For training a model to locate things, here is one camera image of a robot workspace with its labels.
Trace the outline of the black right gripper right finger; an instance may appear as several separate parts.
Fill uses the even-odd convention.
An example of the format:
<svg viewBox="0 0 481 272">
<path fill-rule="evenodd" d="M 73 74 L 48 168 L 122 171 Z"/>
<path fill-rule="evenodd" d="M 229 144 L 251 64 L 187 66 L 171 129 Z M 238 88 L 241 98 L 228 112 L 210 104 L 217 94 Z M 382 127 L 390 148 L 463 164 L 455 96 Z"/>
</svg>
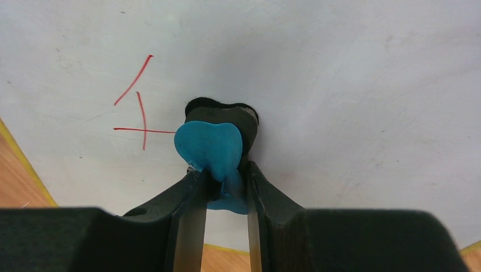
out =
<svg viewBox="0 0 481 272">
<path fill-rule="evenodd" d="M 306 209 L 246 166 L 252 271 L 467 271 L 425 211 Z"/>
</svg>

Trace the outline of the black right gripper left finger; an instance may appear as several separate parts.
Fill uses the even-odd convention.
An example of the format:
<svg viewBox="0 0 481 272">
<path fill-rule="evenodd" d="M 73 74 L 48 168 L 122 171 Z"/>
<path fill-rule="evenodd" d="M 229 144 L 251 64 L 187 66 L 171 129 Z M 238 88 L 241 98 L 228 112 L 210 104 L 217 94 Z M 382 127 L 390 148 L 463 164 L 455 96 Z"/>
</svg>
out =
<svg viewBox="0 0 481 272">
<path fill-rule="evenodd" d="M 2 271 L 200 271 L 208 172 L 123 216 L 97 207 L 1 210 Z"/>
</svg>

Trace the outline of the blue whiteboard eraser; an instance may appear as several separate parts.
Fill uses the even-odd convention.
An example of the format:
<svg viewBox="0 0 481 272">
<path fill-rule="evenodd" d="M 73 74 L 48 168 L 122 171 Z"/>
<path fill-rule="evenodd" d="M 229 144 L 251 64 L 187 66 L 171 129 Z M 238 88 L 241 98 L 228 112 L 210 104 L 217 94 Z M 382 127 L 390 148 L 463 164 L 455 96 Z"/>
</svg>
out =
<svg viewBox="0 0 481 272">
<path fill-rule="evenodd" d="M 192 170 L 211 174 L 209 209 L 248 213 L 242 172 L 258 126 L 259 116 L 247 104 L 198 97 L 185 107 L 185 122 L 175 133 L 174 146 Z"/>
</svg>

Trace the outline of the yellow framed whiteboard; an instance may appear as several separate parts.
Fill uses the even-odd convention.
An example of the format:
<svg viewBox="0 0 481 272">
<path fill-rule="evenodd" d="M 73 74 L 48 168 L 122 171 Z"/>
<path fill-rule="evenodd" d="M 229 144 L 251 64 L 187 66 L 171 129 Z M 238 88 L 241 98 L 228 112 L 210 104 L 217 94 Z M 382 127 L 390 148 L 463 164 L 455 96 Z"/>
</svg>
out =
<svg viewBox="0 0 481 272">
<path fill-rule="evenodd" d="M 1 119 L 61 206 L 179 181 L 196 97 L 257 111 L 251 159 L 300 205 L 480 240 L 479 1 L 1 2 Z"/>
</svg>

